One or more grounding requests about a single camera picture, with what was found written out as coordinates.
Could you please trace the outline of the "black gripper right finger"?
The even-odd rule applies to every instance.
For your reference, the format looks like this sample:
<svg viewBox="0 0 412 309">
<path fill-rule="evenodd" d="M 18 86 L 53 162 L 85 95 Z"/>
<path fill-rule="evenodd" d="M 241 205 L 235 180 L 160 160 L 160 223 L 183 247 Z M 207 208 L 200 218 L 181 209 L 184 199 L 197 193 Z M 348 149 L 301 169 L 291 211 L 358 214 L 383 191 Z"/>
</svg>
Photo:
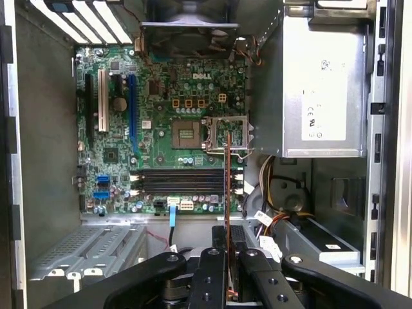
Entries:
<svg viewBox="0 0 412 309">
<path fill-rule="evenodd" d="M 302 254 L 289 254 L 274 269 L 258 248 L 243 245 L 240 269 L 264 308 L 304 308 L 288 278 L 326 299 L 330 308 L 411 308 L 411 299 Z"/>
</svg>

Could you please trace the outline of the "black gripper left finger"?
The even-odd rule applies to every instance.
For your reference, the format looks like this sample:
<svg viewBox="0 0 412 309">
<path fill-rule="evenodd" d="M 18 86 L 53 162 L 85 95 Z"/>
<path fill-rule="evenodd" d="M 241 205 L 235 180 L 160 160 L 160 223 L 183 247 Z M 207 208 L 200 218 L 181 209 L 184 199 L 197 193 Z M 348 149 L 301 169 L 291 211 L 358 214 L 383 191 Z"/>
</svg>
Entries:
<svg viewBox="0 0 412 309">
<path fill-rule="evenodd" d="M 179 253 L 163 252 L 46 307 L 224 308 L 226 257 L 220 248 L 203 249 L 190 281 L 182 283 L 183 296 L 174 297 L 167 285 L 184 278 L 189 261 Z"/>
</svg>

